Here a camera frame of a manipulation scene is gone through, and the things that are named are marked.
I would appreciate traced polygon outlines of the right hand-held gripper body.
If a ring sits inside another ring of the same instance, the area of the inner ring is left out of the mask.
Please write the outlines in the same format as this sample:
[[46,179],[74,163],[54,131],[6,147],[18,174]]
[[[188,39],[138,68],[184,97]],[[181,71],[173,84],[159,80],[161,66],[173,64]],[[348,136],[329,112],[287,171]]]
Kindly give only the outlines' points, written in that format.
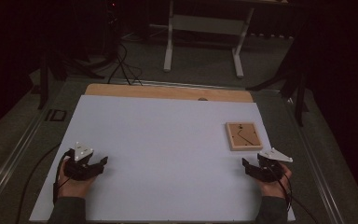
[[257,161],[258,166],[252,165],[251,171],[259,173],[260,181],[270,183],[282,178],[284,171],[281,161],[292,162],[293,159],[273,147],[271,150],[259,152]]

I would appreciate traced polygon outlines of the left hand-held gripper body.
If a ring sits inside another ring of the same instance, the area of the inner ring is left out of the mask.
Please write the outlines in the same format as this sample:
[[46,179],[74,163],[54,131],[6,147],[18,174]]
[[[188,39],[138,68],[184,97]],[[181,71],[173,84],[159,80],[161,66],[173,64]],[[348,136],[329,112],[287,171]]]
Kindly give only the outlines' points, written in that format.
[[92,168],[89,160],[94,150],[91,147],[76,142],[75,145],[67,151],[69,157],[64,168],[64,174],[76,181],[85,181],[89,178],[89,171]]

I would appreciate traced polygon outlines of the wooden photo frame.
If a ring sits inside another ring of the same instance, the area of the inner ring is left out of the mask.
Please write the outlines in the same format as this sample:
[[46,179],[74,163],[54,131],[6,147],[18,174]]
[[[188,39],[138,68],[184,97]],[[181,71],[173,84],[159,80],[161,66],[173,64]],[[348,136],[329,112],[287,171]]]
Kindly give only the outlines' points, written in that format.
[[253,122],[227,122],[226,132],[232,151],[261,150],[263,144]]

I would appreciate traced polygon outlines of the person's right hand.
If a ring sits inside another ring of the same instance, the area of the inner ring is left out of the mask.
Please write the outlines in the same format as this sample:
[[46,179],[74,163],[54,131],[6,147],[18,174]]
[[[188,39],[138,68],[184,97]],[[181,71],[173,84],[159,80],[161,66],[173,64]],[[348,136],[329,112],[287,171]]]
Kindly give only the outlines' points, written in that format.
[[280,181],[275,182],[261,182],[256,180],[256,184],[260,187],[261,194],[266,197],[278,197],[285,199],[287,194],[290,191],[289,180],[292,175],[292,172],[284,164],[281,164],[281,167],[284,171],[284,175]]

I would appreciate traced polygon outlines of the person's left hand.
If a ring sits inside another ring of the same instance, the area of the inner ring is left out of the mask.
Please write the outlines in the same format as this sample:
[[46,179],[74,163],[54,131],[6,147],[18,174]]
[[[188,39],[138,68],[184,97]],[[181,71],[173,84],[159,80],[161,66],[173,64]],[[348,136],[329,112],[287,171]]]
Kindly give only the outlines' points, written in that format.
[[58,179],[58,197],[77,197],[85,199],[96,177],[85,181],[73,180],[64,174],[66,162],[67,159],[62,162],[60,168]]

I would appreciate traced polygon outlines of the black floor socket box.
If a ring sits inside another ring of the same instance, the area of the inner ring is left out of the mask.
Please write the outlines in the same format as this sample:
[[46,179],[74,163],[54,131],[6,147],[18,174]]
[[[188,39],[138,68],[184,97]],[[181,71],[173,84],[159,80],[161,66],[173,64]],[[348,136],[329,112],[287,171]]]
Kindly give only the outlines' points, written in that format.
[[45,121],[65,121],[67,112],[60,109],[50,109],[45,116]]

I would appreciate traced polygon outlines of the white table mat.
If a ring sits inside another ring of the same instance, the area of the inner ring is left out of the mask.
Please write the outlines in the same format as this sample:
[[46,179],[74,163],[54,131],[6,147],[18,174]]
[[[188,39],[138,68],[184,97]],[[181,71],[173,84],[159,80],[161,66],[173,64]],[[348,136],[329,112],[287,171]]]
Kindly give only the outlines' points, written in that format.
[[229,147],[226,123],[252,122],[269,138],[254,103],[92,96],[80,98],[57,154],[76,143],[107,158],[87,197],[93,222],[244,222],[260,191]]

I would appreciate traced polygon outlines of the black stand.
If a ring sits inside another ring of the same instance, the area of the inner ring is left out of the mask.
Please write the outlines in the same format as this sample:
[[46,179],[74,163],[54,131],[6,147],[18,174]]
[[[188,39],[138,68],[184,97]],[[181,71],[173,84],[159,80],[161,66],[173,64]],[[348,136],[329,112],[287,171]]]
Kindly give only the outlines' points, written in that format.
[[47,104],[49,98],[48,73],[51,72],[56,79],[65,81],[68,77],[64,67],[65,63],[68,63],[86,77],[103,78],[79,62],[79,60],[89,60],[79,36],[80,31],[74,20],[55,21],[48,19],[38,32],[37,44],[40,56],[39,109]]
[[247,87],[247,91],[261,91],[272,84],[284,81],[282,88],[279,90],[282,98],[289,99],[295,96],[295,119],[298,126],[303,127],[302,111],[305,105],[304,95],[307,80],[307,66],[305,57],[302,53],[302,40],[304,37],[304,27],[307,25],[310,16],[308,9],[301,10],[299,19],[299,28],[295,32],[294,40],[284,56],[275,75],[260,84]]

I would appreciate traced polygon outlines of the wooden table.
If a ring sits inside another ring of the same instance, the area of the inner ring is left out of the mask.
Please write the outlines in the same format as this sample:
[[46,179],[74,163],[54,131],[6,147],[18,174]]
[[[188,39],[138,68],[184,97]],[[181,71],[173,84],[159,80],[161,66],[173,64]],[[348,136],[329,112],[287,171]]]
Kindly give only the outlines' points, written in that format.
[[134,86],[114,84],[89,84],[86,95],[119,96],[138,98],[159,98],[196,101],[219,101],[252,103],[252,95],[248,91],[196,89],[186,87]]

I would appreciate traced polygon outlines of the metal floor rail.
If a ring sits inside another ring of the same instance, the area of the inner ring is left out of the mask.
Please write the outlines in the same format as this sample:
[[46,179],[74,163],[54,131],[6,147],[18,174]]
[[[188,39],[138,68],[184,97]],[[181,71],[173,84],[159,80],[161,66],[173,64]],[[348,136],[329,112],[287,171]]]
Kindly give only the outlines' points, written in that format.
[[[139,81],[127,81],[125,78],[113,78],[109,83],[107,79],[96,79],[96,78],[85,78],[85,77],[68,77],[66,81],[70,82],[82,82],[88,84],[107,84],[107,85],[125,85],[125,86],[154,86],[154,87],[179,87],[179,88],[190,88],[190,89],[214,89],[214,90],[235,90],[245,91],[245,86],[228,86],[228,85],[202,85],[202,84],[188,84],[179,82],[163,82],[163,81],[152,81],[152,80],[141,80]],[[262,91],[279,91],[283,87],[283,82],[278,82],[267,86]]]
[[3,162],[0,167],[0,194],[7,184],[7,181],[11,178],[15,168],[17,167],[20,159],[22,158],[25,150],[30,145],[34,138],[40,123],[48,113],[48,108],[37,109],[36,115],[33,117],[31,123],[27,126],[19,142],[10,151],[8,158]]
[[283,104],[288,112],[291,121],[294,123],[296,132],[301,139],[301,143],[306,153],[306,159],[309,164],[310,172],[312,173],[314,183],[320,193],[324,208],[329,217],[331,224],[344,224],[344,219],[337,207],[337,203],[332,195],[332,191],[326,182],[321,166],[314,154],[310,140],[307,137],[304,128],[297,124],[294,111],[296,108],[295,101],[292,98],[282,98]]

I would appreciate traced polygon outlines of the white metal desk frame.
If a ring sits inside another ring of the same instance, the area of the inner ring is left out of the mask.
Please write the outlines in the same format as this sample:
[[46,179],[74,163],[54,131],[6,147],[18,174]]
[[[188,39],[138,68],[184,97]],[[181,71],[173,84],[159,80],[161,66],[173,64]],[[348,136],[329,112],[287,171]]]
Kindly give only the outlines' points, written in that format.
[[255,12],[255,7],[259,4],[278,4],[287,5],[287,0],[241,0],[244,3],[251,4],[245,13],[243,20],[217,19],[200,16],[180,15],[173,12],[174,0],[170,0],[168,17],[168,38],[163,65],[164,72],[172,70],[172,52],[174,30],[201,32],[220,35],[235,35],[239,38],[238,44],[231,50],[232,59],[235,67],[236,76],[243,78],[244,73],[241,65],[241,49],[245,37],[248,33],[251,19]]

